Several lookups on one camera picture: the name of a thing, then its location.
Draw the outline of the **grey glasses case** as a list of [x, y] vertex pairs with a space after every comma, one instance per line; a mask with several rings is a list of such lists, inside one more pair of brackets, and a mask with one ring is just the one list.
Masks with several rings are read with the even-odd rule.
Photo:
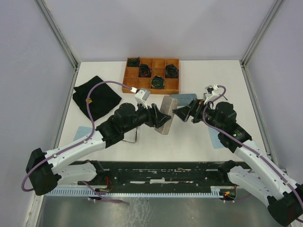
[[171, 124], [173, 121], [174, 113], [173, 110], [175, 110], [178, 106], [178, 99], [171, 97], [171, 96], [164, 96], [161, 107], [160, 107], [160, 112], [163, 114], [167, 114], [171, 117], [171, 119], [167, 122], [165, 122], [161, 127], [158, 129], [155, 129], [158, 133], [162, 135], [168, 135], [169, 130], [171, 128]]

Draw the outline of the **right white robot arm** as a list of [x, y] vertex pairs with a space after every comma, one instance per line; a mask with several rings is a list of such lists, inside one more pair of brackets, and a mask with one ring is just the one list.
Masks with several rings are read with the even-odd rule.
[[258, 198], [282, 226], [298, 220], [303, 214], [303, 186], [261, 152], [249, 133], [237, 124], [233, 104], [219, 102], [215, 108], [212, 106], [212, 102], [206, 104], [195, 99], [189, 105], [173, 110], [173, 113], [184, 122], [192, 116], [193, 123], [204, 122], [218, 131], [221, 144], [252, 170], [249, 173], [230, 160], [220, 166], [218, 181], [223, 185], [231, 182]]

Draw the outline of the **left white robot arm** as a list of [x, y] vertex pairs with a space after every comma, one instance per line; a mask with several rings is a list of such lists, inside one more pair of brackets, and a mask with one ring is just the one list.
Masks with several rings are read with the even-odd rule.
[[156, 104], [144, 107], [130, 103], [121, 104], [114, 114], [88, 134], [69, 145], [48, 151], [40, 148], [31, 152], [26, 166], [26, 180], [30, 180], [36, 195], [49, 193], [61, 183], [92, 181], [101, 184], [105, 173], [96, 162], [74, 162], [93, 152], [106, 149], [124, 139], [124, 134], [145, 124], [159, 128], [171, 120]]

